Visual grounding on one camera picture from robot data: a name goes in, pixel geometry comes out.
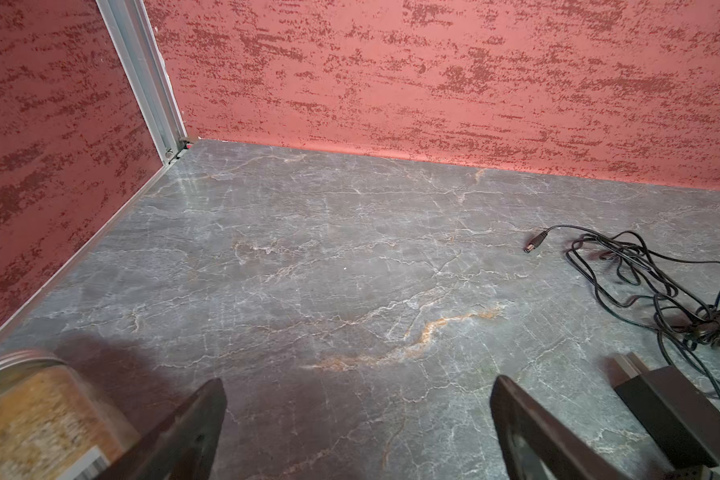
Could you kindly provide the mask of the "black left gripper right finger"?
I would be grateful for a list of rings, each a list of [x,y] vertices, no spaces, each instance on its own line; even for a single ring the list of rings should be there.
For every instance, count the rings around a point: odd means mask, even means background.
[[[491,414],[511,479],[624,479],[506,375],[490,396]]]

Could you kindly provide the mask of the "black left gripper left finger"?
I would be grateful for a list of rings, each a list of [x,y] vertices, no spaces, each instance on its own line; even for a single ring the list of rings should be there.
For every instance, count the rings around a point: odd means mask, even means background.
[[[98,477],[209,478],[226,406],[222,380],[207,381]]]

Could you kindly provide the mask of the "black power adapter with cable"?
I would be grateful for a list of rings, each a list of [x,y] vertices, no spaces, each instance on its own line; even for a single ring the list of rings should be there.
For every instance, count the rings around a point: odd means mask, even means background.
[[[665,363],[675,367],[674,355],[705,378],[711,390],[705,394],[720,403],[720,378],[698,354],[701,347],[720,348],[720,287],[714,300],[707,302],[682,285],[660,266],[662,261],[679,265],[717,265],[720,260],[694,260],[661,254],[648,247],[637,232],[625,230],[606,235],[591,228],[557,224],[540,230],[523,245],[531,254],[540,249],[556,230],[571,230],[578,236],[564,250],[563,256],[591,286],[597,305],[622,323],[651,332]],[[595,249],[595,258],[615,271],[616,283],[635,291],[619,298],[608,289],[583,251]]]

